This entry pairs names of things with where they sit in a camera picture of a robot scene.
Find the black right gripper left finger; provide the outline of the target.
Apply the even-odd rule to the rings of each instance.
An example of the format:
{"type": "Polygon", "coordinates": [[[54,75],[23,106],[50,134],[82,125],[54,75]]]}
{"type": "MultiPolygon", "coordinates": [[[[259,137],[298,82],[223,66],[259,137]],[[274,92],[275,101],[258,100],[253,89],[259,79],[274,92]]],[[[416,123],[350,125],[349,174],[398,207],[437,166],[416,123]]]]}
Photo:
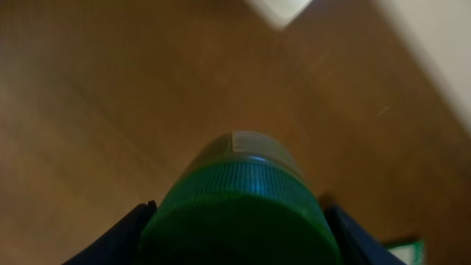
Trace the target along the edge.
{"type": "Polygon", "coordinates": [[[65,265],[132,264],[141,233],[157,212],[155,201],[141,203],[65,265]]]}

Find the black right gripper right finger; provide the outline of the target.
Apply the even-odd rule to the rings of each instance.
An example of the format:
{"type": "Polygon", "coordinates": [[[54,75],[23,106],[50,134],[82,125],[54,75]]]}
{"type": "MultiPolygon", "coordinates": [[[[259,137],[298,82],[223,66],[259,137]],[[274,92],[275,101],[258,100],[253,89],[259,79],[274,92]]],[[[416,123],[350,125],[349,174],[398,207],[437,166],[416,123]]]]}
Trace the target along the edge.
{"type": "Polygon", "coordinates": [[[346,265],[405,265],[339,206],[332,205],[324,213],[346,265]]]}

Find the green 3M gloves packet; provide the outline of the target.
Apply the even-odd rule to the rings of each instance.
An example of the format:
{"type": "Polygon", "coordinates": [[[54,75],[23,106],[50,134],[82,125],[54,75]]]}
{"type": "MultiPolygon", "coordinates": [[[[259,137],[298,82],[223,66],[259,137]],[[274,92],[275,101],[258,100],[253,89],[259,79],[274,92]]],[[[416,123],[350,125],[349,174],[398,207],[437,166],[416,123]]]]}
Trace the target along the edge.
{"type": "Polygon", "coordinates": [[[423,240],[387,244],[386,249],[406,265],[425,265],[425,244],[423,240]]]}

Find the green lid jar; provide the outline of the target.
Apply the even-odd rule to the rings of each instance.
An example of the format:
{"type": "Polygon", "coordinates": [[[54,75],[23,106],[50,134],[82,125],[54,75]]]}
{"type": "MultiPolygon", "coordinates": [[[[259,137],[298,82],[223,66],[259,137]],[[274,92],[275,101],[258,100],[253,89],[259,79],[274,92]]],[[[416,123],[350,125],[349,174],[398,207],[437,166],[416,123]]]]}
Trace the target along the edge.
{"type": "Polygon", "coordinates": [[[137,264],[341,264],[316,197],[273,138],[209,143],[144,228],[137,264]]]}

